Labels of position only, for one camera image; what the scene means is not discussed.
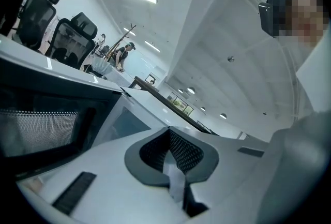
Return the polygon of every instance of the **black rectangular strip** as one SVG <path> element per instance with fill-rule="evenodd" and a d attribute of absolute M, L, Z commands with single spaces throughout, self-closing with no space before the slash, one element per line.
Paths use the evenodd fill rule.
<path fill-rule="evenodd" d="M 70 215 L 95 177 L 96 175 L 93 173 L 82 172 L 55 200 L 53 207 L 66 215 Z"/>
<path fill-rule="evenodd" d="M 238 149 L 238 151 L 259 158 L 261 158 L 264 154 L 264 151 L 254 150 L 253 148 L 248 147 L 241 147 L 240 149 Z"/>

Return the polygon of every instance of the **white ceiling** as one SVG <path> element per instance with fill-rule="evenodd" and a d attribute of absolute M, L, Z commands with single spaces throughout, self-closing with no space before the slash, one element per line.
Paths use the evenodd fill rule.
<path fill-rule="evenodd" d="M 233 113 L 228 121 L 239 128 L 243 120 L 235 113 L 240 111 L 288 123 L 311 112 L 295 77 L 310 50 L 281 46 L 261 30 L 262 1 L 102 0 L 121 32 L 136 24 L 132 40 L 153 43 L 160 49 L 157 55 L 172 63 L 170 86 L 193 86 L 196 94 L 185 94 L 191 103 L 215 117 Z M 235 61 L 229 63 L 228 56 Z"/>

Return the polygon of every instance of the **ceiling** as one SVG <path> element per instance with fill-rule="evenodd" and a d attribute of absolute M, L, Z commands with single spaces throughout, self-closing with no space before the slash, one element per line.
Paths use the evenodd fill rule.
<path fill-rule="evenodd" d="M 192 104 L 214 117 L 226 113 L 227 121 L 242 128 L 238 116 L 243 112 L 256 117 L 265 113 L 292 124 L 312 111 L 295 76 L 311 50 L 295 43 L 281 45 L 263 32 L 258 10 L 262 1 L 266 0 L 102 3 L 119 31 L 137 25 L 134 41 L 145 47 L 146 40 L 160 49 L 156 55 L 171 64 L 171 87 L 193 86 L 195 95 L 184 94 Z M 234 62 L 228 62 L 228 56 Z"/>

